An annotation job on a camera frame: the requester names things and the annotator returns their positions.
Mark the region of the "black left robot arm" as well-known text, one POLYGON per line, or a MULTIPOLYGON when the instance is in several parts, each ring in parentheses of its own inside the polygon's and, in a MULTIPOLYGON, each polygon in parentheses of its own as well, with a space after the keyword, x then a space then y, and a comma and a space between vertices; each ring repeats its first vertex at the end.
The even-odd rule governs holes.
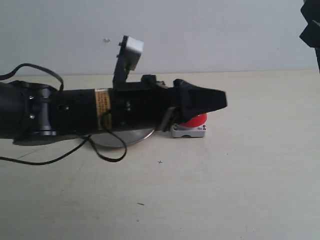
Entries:
POLYGON ((59 91, 40 83, 0 85, 0 137, 18 146, 47 145, 108 130, 166 132, 201 114, 227 107, 222 90, 176 79, 171 87, 154 75, 111 88, 59 91))

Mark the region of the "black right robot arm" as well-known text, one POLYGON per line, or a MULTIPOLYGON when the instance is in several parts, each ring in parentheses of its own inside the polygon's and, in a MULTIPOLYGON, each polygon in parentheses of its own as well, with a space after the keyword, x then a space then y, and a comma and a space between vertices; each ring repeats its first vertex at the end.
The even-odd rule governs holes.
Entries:
POLYGON ((320 0, 304 0, 300 12, 307 25, 299 37, 314 49, 317 65, 320 68, 320 0))

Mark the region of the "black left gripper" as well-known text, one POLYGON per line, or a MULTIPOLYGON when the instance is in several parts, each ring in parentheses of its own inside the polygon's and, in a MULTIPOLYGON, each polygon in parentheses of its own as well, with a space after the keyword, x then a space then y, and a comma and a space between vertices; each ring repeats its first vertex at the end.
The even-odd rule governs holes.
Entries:
POLYGON ((110 90, 109 117, 113 131, 156 129, 167 132, 174 120, 191 120, 227 107, 225 91, 175 79, 169 87, 155 75, 110 90))

